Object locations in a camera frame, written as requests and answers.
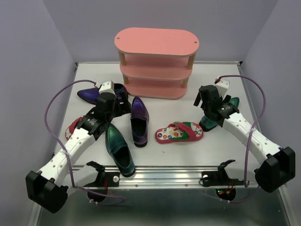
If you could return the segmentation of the purple loafer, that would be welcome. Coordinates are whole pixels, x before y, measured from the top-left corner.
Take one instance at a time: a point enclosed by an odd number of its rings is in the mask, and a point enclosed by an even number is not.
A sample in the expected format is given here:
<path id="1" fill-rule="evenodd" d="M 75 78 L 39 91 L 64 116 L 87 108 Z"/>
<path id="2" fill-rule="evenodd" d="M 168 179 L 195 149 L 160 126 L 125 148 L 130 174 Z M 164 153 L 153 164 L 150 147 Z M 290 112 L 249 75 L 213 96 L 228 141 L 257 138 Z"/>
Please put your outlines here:
<path id="1" fill-rule="evenodd" d="M 130 122 L 134 145 L 145 147 L 148 142 L 149 113 L 139 97 L 134 97 L 132 101 Z"/>
<path id="2" fill-rule="evenodd" d="M 118 99 L 121 99 L 121 93 L 124 92 L 126 98 L 128 98 L 127 89 L 123 84 L 115 83 L 114 84 L 114 92 Z M 98 88 L 90 88 L 90 89 L 83 89 L 77 92 L 78 97 L 83 99 L 84 101 L 96 105 L 96 99 L 99 97 L 99 89 Z"/>

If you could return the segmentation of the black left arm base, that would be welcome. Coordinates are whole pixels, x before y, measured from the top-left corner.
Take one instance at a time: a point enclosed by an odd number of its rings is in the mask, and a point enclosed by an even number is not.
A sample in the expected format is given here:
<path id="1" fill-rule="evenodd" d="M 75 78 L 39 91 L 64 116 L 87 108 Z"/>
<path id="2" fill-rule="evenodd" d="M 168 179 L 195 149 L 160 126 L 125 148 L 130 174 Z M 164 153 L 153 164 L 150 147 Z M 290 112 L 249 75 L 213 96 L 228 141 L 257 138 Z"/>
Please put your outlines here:
<path id="1" fill-rule="evenodd" d="M 122 196 L 109 193 L 111 187 L 119 186 L 119 172 L 106 171 L 103 165 L 90 161 L 78 173 L 78 188 L 87 192 L 90 203 L 95 205 L 117 205 L 124 201 Z"/>

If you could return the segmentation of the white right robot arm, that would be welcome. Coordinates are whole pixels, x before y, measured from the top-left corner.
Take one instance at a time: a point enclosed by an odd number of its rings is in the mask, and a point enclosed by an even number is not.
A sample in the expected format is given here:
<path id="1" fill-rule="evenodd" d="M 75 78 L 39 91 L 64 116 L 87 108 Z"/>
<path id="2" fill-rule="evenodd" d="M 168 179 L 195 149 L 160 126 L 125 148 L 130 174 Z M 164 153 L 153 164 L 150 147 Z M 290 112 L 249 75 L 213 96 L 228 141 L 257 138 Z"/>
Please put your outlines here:
<path id="1" fill-rule="evenodd" d="M 226 91 L 218 85 L 201 86 L 194 105 L 200 106 L 208 119 L 236 137 L 257 163 L 248 166 L 228 160 L 220 164 L 216 178 L 222 184 L 231 180 L 254 182 L 271 193 L 295 178 L 295 151 L 290 147 L 280 147 L 252 127 L 239 109 L 230 103 L 231 97 L 223 96 Z"/>

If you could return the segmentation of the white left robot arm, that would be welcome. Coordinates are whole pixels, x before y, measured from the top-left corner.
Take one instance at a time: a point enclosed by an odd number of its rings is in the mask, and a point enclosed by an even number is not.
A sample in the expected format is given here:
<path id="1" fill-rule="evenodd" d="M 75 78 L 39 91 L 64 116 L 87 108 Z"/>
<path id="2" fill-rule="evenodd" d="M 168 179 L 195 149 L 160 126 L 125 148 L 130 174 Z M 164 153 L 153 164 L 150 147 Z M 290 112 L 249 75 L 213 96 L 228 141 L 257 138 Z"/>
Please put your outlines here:
<path id="1" fill-rule="evenodd" d="M 61 150 L 40 170 L 31 170 L 26 175 L 29 199 L 56 213 L 77 189 L 85 190 L 86 185 L 93 184 L 103 186 L 105 191 L 110 179 L 106 178 L 104 166 L 90 161 L 76 172 L 72 166 L 108 130 L 112 119 L 128 113 L 131 108 L 125 93 L 121 92 L 118 97 L 110 92 L 100 94 L 96 106 L 76 124 Z"/>

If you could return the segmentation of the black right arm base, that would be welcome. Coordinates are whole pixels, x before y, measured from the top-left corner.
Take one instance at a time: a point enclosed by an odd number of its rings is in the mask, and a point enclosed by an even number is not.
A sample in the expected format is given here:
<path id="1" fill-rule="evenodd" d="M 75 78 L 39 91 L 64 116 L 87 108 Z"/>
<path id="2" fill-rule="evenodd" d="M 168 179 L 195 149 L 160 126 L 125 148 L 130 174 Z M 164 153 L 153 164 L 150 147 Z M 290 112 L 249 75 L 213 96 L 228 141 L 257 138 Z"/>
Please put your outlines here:
<path id="1" fill-rule="evenodd" d="M 202 173 L 202 176 L 199 180 L 199 184 L 203 187 L 228 186 L 227 188 L 217 188 L 215 192 L 220 200 L 227 201 L 229 203 L 238 202 L 234 201 L 236 197 L 235 186 L 242 186 L 244 184 L 241 180 L 229 178 L 225 168 L 233 162 L 235 162 L 235 160 L 227 160 L 222 162 L 217 167 L 216 171 L 207 171 Z"/>

